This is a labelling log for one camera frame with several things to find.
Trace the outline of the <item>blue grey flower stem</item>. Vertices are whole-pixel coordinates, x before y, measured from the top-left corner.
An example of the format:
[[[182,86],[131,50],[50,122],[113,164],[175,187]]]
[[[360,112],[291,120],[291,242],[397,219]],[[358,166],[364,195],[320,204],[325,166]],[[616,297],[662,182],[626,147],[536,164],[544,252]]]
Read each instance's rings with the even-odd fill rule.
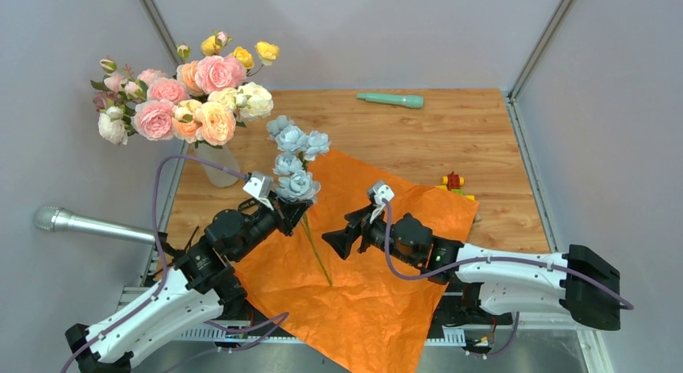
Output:
[[[272,169],[278,176],[276,193],[287,201],[315,203],[321,184],[314,180],[308,166],[329,152],[329,136],[320,131],[306,133],[285,115],[268,122],[267,132],[279,150]]]

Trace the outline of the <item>orange yellow wrapping paper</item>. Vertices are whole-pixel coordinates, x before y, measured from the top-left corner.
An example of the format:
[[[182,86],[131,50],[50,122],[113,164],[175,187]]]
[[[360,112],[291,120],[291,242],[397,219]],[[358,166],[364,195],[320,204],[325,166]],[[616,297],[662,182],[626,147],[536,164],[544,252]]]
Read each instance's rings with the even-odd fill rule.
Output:
[[[394,191],[394,219],[409,213],[445,238],[468,237],[478,203],[336,149],[309,169],[321,184],[307,212],[311,231],[274,233],[236,264],[248,301],[269,317],[287,313],[286,331],[349,371],[414,372],[445,287],[400,261],[387,262],[377,248],[340,259],[321,236],[367,206],[366,192],[378,181]]]

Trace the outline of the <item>yellow rose stem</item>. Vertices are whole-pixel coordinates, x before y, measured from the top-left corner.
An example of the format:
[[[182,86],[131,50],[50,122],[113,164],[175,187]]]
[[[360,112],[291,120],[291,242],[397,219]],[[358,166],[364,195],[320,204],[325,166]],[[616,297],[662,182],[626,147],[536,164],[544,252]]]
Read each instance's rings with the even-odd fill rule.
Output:
[[[220,56],[233,38],[224,31],[217,31],[201,42],[200,50],[203,56]],[[236,46],[230,56],[238,59],[246,69],[248,77],[254,76],[264,66],[271,66],[279,59],[279,46],[267,41],[259,41],[254,46],[252,53],[247,48]]]

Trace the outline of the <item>large pink rose stem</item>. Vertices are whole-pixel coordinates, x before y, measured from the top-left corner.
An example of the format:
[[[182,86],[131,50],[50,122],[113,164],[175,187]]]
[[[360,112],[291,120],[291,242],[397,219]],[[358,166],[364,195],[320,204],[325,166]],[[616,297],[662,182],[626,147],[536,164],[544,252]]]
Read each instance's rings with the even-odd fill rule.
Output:
[[[162,77],[153,81],[147,90],[147,100],[135,107],[135,131],[151,141],[172,139],[175,109],[189,98],[185,87],[175,79]]]

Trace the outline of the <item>pink white rose stem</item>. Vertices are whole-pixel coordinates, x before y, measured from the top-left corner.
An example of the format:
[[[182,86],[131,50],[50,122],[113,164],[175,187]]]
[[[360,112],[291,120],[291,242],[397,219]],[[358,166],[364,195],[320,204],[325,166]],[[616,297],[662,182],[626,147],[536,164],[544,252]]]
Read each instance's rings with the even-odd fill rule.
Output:
[[[199,87],[195,78],[198,61],[188,61],[188,58],[191,56],[190,47],[186,44],[180,44],[176,47],[176,54],[183,61],[183,64],[176,68],[176,79],[185,87],[190,96],[204,96],[205,91]]]

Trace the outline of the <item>peach cream rose stem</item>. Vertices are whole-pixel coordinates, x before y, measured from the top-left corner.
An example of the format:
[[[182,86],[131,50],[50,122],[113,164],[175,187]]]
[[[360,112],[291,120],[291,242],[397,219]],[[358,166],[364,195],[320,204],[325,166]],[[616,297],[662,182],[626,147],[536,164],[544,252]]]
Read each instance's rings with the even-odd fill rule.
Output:
[[[172,116],[172,132],[187,143],[206,143],[222,147],[237,127],[231,110],[218,102],[181,101]]]

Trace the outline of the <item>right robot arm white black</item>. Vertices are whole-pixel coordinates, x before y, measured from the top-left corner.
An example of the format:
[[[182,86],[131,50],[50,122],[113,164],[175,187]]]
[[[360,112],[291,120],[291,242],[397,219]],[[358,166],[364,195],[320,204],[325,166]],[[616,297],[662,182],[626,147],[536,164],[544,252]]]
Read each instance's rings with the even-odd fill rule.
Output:
[[[438,236],[409,213],[393,222],[389,208],[373,205],[348,213],[345,220],[344,229],[321,236],[342,259],[359,242],[361,253],[379,248],[400,279],[410,277],[398,271],[396,260],[418,270],[417,280],[470,287],[474,291],[459,302],[470,322],[507,313],[556,313],[583,326],[616,331],[621,312],[633,308],[620,294],[619,271],[583,245],[546,254],[491,250]]]

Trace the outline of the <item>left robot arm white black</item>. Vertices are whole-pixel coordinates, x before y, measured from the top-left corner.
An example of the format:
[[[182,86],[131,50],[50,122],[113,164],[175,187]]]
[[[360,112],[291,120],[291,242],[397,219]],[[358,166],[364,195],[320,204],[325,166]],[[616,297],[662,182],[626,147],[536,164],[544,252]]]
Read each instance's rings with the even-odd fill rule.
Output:
[[[75,324],[65,332],[81,372],[131,372],[147,357],[200,323],[246,311],[246,289],[234,270],[276,232],[293,234],[313,201],[285,201],[270,194],[273,206],[253,213],[224,209],[199,241],[174,258],[165,276],[123,309],[94,325]]]

